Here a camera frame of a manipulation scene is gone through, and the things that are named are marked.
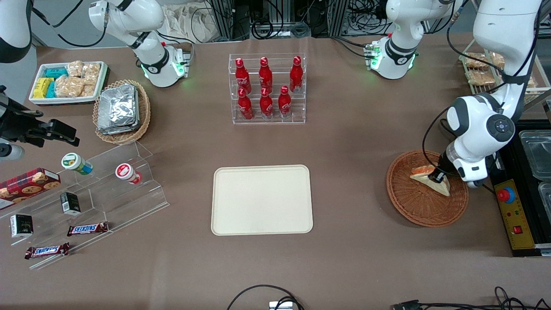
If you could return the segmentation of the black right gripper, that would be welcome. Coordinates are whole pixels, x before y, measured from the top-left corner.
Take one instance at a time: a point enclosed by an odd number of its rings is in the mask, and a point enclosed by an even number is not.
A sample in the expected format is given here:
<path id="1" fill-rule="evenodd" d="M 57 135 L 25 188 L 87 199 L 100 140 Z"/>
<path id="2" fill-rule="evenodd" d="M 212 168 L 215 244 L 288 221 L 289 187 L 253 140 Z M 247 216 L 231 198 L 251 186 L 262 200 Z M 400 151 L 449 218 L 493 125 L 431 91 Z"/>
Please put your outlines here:
<path id="1" fill-rule="evenodd" d="M 42 134 L 40 127 L 44 122 L 38 120 L 43 113 L 32 111 L 22 104 L 8 97 L 1 98 L 1 138 L 9 142 L 28 143 L 36 147 L 43 147 L 44 139 L 35 137 L 33 133 Z M 59 120 L 50 120 L 46 124 L 48 140 L 57 140 L 78 147 L 80 139 L 76 136 L 76 129 Z"/>

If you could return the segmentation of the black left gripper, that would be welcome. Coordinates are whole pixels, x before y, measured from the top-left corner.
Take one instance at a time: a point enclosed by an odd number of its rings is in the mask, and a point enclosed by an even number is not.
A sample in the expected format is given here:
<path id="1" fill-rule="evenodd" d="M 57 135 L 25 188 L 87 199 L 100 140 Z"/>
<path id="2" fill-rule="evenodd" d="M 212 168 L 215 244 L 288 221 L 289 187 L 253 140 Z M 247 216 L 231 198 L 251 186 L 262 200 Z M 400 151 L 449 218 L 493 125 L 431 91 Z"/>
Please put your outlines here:
<path id="1" fill-rule="evenodd" d="M 437 184 L 441 184 L 446 175 L 460 177 L 460 174 L 458 174 L 458 171 L 449 160 L 439 160 L 438 169 L 434 169 L 433 172 L 430 173 L 430 180 Z"/>

